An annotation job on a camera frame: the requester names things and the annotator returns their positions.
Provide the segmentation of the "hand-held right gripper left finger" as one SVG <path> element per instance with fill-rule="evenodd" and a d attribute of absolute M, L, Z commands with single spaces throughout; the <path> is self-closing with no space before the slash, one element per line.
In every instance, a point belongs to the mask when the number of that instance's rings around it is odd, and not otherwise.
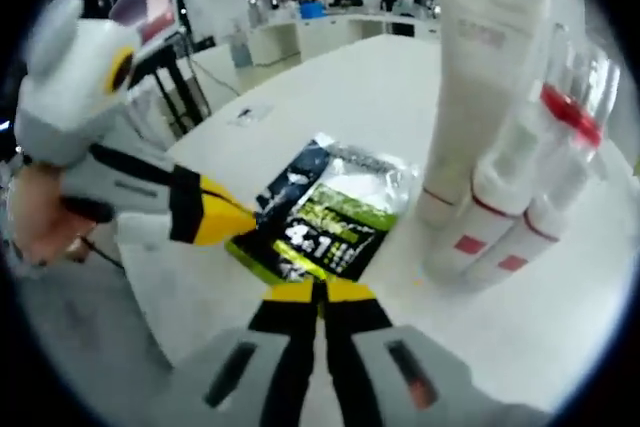
<path fill-rule="evenodd" d="M 282 283 L 249 324 L 216 334 L 176 366 L 165 426 L 296 426 L 313 368 L 314 282 Z"/>

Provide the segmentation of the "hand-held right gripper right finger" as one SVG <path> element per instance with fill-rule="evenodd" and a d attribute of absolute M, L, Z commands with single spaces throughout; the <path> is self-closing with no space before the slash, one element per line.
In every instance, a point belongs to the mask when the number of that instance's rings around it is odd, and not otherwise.
<path fill-rule="evenodd" d="M 349 280 L 326 284 L 327 360 L 348 426 L 492 426 L 498 401 L 469 367 L 410 325 L 395 325 L 375 294 Z M 417 410 L 407 381 L 428 378 L 437 402 Z"/>

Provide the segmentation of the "person's left hand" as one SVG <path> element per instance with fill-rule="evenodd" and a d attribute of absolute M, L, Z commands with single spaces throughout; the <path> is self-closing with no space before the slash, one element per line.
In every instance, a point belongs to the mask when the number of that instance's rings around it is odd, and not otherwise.
<path fill-rule="evenodd" d="M 121 262 L 89 239 L 97 223 L 63 205 L 60 180 L 60 169 L 31 163 L 22 166 L 9 183 L 10 271 L 18 278 L 36 277 L 61 260 L 82 263 L 90 253 L 122 271 Z"/>

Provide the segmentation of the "person's right hand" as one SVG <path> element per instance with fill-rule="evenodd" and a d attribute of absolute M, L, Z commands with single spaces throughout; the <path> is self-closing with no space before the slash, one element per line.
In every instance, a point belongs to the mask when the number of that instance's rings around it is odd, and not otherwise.
<path fill-rule="evenodd" d="M 407 381 L 407 387 L 417 410 L 427 410 L 438 400 L 438 393 L 428 378 L 414 377 Z"/>

